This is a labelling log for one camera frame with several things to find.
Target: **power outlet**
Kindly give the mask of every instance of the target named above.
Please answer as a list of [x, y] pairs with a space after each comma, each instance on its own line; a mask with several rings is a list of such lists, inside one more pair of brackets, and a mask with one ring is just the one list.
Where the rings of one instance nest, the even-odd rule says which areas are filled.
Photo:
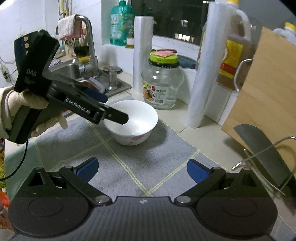
[[2, 66], [1, 66], [1, 73], [2, 73], [2, 75], [3, 75], [4, 79], [5, 79], [5, 81], [6, 81], [7, 83], [10, 83], [10, 82], [11, 82], [11, 81], [10, 81], [10, 78], [9, 78], [10, 73], [9, 73], [8, 68], [5, 66], [5, 64], [2, 64]]

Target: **wooden cutting board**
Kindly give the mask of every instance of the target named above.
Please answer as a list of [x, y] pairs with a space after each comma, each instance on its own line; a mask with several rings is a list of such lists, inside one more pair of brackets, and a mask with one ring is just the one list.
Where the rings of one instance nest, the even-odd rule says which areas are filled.
[[[239, 124], [258, 127], [272, 143], [296, 136], [296, 46], [267, 28], [262, 29], [246, 81], [222, 126], [247, 148], [233, 129]], [[296, 141], [286, 140], [276, 148], [293, 170]]]

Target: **towel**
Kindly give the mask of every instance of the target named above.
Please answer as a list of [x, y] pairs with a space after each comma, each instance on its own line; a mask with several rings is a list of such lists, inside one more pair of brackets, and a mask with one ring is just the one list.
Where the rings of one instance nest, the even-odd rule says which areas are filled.
[[71, 15], [65, 18], [62, 18], [57, 23], [57, 28], [59, 30], [59, 39], [79, 39], [83, 36], [82, 22], [81, 20], [75, 19], [78, 14]]

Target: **plastic wrap roll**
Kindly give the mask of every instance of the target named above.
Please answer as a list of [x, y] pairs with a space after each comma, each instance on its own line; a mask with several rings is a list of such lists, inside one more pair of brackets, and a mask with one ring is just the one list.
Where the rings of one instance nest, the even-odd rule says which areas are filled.
[[149, 54], [152, 49], [153, 17], [136, 16], [134, 47], [133, 47], [133, 89], [142, 92], [143, 68], [148, 65]]
[[191, 128], [199, 127], [205, 114], [206, 104], [223, 59], [231, 17], [234, 12], [235, 9], [227, 4], [209, 3], [202, 57], [188, 106], [188, 125]]

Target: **yellow bottle cap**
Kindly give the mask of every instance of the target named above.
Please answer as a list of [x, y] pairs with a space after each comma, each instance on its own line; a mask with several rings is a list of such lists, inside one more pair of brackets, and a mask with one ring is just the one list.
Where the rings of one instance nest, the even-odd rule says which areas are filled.
[[239, 5], [239, 0], [227, 0], [226, 2], [232, 2], [232, 3]]
[[286, 23], [285, 23], [285, 27], [288, 27], [288, 28], [290, 28], [290, 29], [296, 31], [296, 26], [293, 25], [293, 24], [291, 24], [291, 23], [286, 22]]

